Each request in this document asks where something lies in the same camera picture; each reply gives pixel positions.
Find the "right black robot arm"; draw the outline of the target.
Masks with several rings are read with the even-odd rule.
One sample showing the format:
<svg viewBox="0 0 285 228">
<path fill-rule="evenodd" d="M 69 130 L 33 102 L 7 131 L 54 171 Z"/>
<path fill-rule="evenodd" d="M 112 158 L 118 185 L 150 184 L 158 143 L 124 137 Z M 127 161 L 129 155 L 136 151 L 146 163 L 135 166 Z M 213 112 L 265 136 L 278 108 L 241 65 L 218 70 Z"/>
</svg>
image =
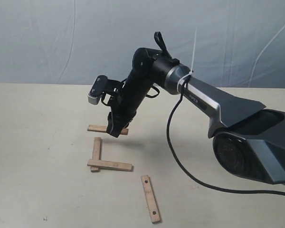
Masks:
<svg viewBox="0 0 285 228">
<path fill-rule="evenodd" d="M 153 83 L 180 94 L 209 117 L 214 154 L 229 173 L 285 185 L 285 112 L 228 94 L 191 76 L 166 50 L 139 48 L 117 97 L 110 100 L 107 133 L 118 137 L 134 118 Z"/>
</svg>

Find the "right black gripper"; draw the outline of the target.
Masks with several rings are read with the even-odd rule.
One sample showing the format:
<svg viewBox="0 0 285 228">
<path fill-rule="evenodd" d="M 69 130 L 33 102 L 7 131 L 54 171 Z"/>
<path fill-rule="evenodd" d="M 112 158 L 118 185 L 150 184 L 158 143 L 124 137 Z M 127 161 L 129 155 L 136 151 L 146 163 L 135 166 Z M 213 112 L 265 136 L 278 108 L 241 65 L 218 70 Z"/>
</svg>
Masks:
<svg viewBox="0 0 285 228">
<path fill-rule="evenodd" d="M 121 131 L 127 128 L 136 116 L 138 98 L 136 93 L 115 93 L 111 95 L 107 103 L 110 106 L 106 132 L 118 138 Z"/>
</svg>

